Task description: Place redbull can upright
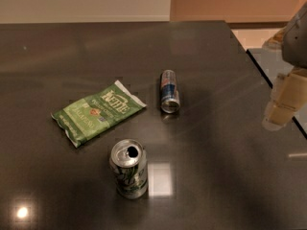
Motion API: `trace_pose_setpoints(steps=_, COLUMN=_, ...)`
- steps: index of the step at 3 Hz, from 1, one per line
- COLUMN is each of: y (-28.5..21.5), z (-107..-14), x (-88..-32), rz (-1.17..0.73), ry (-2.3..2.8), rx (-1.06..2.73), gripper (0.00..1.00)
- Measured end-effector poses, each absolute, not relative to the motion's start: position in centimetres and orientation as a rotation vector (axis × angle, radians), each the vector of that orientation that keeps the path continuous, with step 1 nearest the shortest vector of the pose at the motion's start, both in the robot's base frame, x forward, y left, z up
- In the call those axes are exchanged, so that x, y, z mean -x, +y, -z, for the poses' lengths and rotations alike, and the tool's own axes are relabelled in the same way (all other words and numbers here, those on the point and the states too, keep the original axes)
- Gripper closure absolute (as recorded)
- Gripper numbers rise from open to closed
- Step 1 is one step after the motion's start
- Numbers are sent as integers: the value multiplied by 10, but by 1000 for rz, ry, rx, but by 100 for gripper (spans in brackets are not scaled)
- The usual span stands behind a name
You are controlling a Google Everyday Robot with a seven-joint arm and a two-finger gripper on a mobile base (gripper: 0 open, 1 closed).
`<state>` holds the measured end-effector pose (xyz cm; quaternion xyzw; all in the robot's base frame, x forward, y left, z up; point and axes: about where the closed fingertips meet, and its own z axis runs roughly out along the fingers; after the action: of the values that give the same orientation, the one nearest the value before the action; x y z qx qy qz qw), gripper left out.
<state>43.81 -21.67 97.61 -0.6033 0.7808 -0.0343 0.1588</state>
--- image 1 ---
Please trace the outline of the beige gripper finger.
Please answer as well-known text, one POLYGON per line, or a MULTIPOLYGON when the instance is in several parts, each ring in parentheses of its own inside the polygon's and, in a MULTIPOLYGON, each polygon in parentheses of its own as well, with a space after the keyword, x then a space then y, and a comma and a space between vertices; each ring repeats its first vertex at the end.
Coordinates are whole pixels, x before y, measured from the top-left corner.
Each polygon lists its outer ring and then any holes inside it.
POLYGON ((284 29, 279 30, 277 33, 275 33, 272 37, 270 37, 263 43, 262 48, 272 51, 280 50, 282 48, 284 34, 284 29))
POLYGON ((293 68, 288 74, 279 73, 273 83, 262 125, 278 131, 288 124, 307 103, 307 69, 293 68))

